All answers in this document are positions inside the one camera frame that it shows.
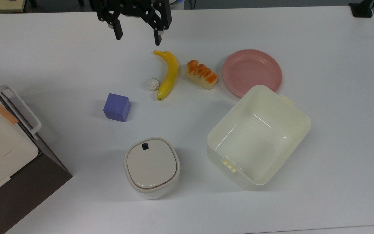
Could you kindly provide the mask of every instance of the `lid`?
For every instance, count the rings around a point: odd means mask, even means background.
[[[126,166],[134,184],[143,189],[168,182],[177,171],[172,148],[160,139],[139,142],[129,151]]]

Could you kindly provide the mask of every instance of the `yellow banana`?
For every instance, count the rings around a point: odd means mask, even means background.
[[[158,55],[165,60],[168,64],[167,75],[164,78],[164,81],[161,83],[160,88],[158,89],[157,99],[164,99],[168,93],[171,91],[174,86],[175,80],[178,74],[178,63],[175,56],[169,51],[158,51],[154,50],[154,55]]]

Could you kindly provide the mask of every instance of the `garlic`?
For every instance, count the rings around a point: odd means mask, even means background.
[[[156,91],[160,87],[160,82],[156,78],[148,80],[148,89],[150,91]]]

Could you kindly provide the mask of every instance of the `pink plate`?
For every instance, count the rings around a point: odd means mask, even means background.
[[[227,88],[239,98],[256,85],[276,92],[282,82],[281,68],[275,59],[255,49],[239,50],[230,55],[223,64],[222,75]]]

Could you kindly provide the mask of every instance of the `cube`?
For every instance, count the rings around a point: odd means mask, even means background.
[[[104,107],[106,118],[126,122],[131,103],[129,98],[110,93]]]

